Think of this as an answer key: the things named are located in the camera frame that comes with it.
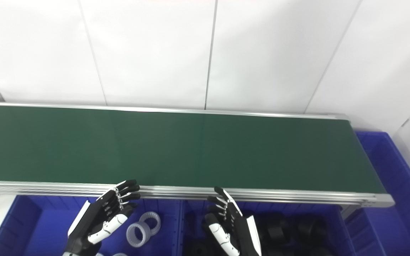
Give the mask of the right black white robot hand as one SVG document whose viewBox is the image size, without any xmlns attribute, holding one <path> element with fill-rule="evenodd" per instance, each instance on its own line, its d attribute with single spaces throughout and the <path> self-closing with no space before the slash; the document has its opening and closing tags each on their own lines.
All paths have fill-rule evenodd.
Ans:
<svg viewBox="0 0 410 256">
<path fill-rule="evenodd" d="M 223 188 L 214 187 L 216 196 L 208 196 L 208 212 L 203 219 L 207 237 L 215 241 L 227 256 L 261 256 L 262 248 L 253 215 L 245 216 L 234 198 Z"/>
</svg>

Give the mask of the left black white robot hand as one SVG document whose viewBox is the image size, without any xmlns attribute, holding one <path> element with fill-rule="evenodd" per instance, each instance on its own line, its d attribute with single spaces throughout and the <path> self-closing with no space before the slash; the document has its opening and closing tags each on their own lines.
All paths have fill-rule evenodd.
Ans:
<svg viewBox="0 0 410 256">
<path fill-rule="evenodd" d="M 114 185 L 96 201 L 86 201 L 67 232 L 64 256 L 95 256 L 102 241 L 112 235 L 132 215 L 141 198 L 137 180 Z"/>
</svg>

